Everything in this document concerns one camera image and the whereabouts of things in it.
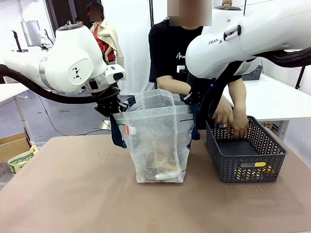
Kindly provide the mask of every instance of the plastic bag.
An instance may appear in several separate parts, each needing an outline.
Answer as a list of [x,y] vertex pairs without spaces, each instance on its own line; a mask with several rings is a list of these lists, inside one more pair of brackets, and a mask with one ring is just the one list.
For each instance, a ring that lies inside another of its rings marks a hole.
[[114,118],[133,159],[137,182],[183,182],[193,116],[179,95],[152,90],[128,100]]

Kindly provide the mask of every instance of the red shirt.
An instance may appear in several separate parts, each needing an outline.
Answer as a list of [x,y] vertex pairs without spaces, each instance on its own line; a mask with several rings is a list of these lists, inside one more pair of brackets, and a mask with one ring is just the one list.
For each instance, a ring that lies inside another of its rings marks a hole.
[[[95,37],[95,39],[96,39],[96,41],[97,41],[97,44],[98,44],[99,48],[101,49],[102,53],[104,54],[105,51],[109,48],[109,45],[108,45],[107,43],[103,42],[101,39],[99,39],[99,38],[97,37],[97,32],[98,32],[98,25],[97,25],[97,27],[96,27],[96,29],[95,29],[93,35],[94,35],[94,37]],[[115,60],[115,59],[116,59],[116,56],[115,56],[115,53],[114,53],[113,50],[112,50],[112,51],[108,54],[108,60],[109,60],[109,61],[113,61],[113,60]]]

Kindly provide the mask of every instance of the cardboard box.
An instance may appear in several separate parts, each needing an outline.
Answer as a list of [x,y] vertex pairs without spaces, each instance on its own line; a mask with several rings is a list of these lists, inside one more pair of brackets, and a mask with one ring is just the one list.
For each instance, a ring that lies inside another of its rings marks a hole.
[[6,163],[9,159],[30,150],[29,141],[25,133],[0,139],[0,163]]

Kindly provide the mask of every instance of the beige jacket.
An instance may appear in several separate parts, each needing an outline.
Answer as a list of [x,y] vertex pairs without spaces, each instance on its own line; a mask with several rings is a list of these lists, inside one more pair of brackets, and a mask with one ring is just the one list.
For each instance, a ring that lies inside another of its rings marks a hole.
[[90,31],[94,33],[96,27],[98,26],[97,36],[103,42],[107,43],[114,51],[117,52],[117,64],[124,68],[124,57],[119,45],[118,35],[114,28],[107,24],[106,20],[104,19],[103,22],[100,24],[98,22],[93,23],[93,26],[90,28]]
[[222,6],[232,6],[232,0],[223,0]]

